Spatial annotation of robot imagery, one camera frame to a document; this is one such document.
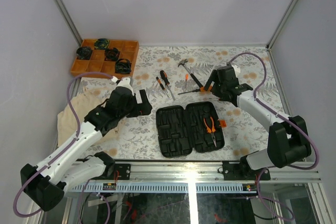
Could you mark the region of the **orange handled long-nose pliers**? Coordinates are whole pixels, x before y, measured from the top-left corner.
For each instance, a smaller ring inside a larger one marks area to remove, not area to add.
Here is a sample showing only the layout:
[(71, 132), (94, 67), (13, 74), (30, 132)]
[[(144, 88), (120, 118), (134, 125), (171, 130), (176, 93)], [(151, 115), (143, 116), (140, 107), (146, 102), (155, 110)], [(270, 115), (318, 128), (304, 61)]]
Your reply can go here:
[(178, 93), (178, 95), (187, 94), (187, 93), (194, 93), (194, 92), (207, 92), (207, 90), (205, 90), (204, 87), (201, 87), (201, 88), (198, 88), (198, 89), (195, 89), (195, 90)]

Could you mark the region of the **steel claw hammer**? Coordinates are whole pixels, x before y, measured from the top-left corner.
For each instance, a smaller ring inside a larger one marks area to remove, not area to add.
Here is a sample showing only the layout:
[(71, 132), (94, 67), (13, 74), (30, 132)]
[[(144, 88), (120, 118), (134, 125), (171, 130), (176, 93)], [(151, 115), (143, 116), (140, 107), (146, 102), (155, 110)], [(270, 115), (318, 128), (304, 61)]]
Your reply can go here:
[(191, 72), (191, 70), (186, 66), (186, 63), (188, 63), (187, 59), (183, 59), (178, 63), (178, 67), (182, 66), (187, 71), (187, 73), (191, 76), (191, 78), (195, 81), (195, 83), (198, 85), (199, 88), (202, 88), (203, 85), (201, 82), (196, 78), (196, 76)]

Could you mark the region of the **black plastic tool case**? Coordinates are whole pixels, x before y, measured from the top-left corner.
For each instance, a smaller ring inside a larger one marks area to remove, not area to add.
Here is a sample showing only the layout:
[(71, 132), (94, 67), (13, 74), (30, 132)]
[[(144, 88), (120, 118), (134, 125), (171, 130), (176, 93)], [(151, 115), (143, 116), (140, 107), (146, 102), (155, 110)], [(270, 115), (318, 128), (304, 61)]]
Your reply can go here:
[[(217, 147), (207, 133), (203, 118), (211, 124), (214, 119)], [(190, 103), (185, 108), (180, 105), (160, 108), (156, 112), (156, 128), (161, 154), (166, 158), (189, 155), (192, 151), (209, 153), (225, 146), (219, 119), (214, 105), (209, 102)]]

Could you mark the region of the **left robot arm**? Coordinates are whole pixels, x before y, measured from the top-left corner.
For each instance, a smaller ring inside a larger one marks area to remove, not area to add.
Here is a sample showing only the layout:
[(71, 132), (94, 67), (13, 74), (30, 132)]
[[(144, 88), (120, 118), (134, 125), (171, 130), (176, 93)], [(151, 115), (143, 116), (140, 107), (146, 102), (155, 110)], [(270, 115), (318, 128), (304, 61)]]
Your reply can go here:
[(26, 164), (20, 171), (24, 193), (41, 210), (50, 211), (64, 195), (92, 178), (109, 179), (115, 172), (115, 161), (105, 152), (95, 153), (77, 166), (73, 163), (91, 145), (115, 129), (124, 118), (149, 115), (152, 106), (145, 90), (140, 90), (141, 103), (125, 87), (115, 88), (110, 98), (96, 106), (61, 147), (35, 166)]

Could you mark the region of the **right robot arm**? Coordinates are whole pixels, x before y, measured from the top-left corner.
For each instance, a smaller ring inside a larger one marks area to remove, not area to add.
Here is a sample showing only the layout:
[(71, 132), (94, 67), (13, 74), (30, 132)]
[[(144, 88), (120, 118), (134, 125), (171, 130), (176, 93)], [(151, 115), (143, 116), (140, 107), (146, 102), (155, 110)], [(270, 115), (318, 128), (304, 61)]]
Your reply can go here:
[(251, 179), (263, 168), (290, 166), (311, 155), (305, 120), (300, 116), (277, 113), (257, 98), (256, 90), (250, 85), (239, 83), (233, 66), (213, 70), (204, 89), (247, 112), (268, 132), (265, 149), (240, 159), (239, 172), (243, 178)]

